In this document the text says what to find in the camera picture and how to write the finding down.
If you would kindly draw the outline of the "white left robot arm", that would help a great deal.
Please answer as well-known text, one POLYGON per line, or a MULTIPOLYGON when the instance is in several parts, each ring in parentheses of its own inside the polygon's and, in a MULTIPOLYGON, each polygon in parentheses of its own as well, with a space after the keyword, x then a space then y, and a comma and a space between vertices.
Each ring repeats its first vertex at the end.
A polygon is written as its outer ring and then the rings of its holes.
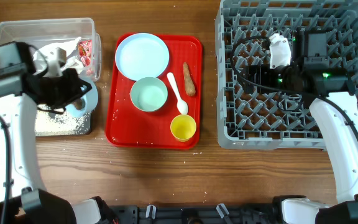
POLYGON ((72 205, 44 186, 35 143, 40 105, 62 114, 93 86, 66 67, 60 47, 44 58, 45 68, 38 72, 38 52, 25 42, 0 45, 0 223, 118 223, 100 197, 72 205))

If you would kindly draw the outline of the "red snack wrapper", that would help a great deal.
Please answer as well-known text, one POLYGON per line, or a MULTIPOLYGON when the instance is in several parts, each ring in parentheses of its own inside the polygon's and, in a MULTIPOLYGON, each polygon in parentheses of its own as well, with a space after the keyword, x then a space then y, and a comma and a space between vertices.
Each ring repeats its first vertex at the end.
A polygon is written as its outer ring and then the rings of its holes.
POLYGON ((84 40, 78 44, 78 51, 80 60, 85 67, 90 65, 91 52, 92 52, 92 40, 84 40))

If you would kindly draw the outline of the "brown food scrap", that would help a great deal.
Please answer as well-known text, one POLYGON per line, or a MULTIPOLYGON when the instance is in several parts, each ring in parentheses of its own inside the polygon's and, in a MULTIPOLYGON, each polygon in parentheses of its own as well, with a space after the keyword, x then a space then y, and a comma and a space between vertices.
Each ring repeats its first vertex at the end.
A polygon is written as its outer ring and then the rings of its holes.
POLYGON ((85 107, 85 101, 83 99, 77 99, 76 101, 73 102, 73 106, 77 109, 77 110, 82 110, 85 107))

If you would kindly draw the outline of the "green bowl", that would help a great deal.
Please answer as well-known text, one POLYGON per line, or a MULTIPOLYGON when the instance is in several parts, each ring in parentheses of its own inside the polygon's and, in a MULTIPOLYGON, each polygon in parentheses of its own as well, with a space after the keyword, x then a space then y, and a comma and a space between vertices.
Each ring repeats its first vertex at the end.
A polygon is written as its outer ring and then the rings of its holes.
POLYGON ((167 101, 168 90, 163 81, 146 77, 136 81, 130 91, 132 104, 141 111, 154 112, 167 101))

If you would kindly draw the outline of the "small light blue bowl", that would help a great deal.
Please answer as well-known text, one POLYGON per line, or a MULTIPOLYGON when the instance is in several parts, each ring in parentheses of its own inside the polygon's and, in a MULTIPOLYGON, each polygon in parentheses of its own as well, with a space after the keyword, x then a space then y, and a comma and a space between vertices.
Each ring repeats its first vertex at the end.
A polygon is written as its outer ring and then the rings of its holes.
POLYGON ((74 116, 81 117, 86 113, 93 111, 98 104, 98 90, 92 79, 86 77, 80 77, 81 80, 91 85, 90 91, 80 98, 81 108, 78 109, 74 103, 69 104, 65 107, 66 111, 74 116))

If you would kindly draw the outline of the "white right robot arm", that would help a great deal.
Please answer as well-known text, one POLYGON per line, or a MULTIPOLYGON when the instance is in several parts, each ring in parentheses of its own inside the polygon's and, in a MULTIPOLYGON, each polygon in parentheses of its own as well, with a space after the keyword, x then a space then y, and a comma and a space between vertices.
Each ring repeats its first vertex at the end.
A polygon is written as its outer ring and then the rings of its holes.
POLYGON ((235 69, 242 86, 300 95, 322 134, 336 183, 337 204, 289 196, 277 200, 284 223, 358 223, 358 108, 356 88, 345 68, 329 65, 323 31, 263 37, 268 65, 235 69))

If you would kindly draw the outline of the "yellow plastic cup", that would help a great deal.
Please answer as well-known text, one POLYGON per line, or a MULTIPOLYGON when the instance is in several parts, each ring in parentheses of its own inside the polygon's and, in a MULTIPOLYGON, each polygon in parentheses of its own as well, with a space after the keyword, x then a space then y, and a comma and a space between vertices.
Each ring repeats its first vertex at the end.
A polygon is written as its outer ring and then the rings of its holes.
POLYGON ((195 135, 196 121, 187 114, 180 114, 172 119, 170 130, 177 141, 186 142, 195 135))

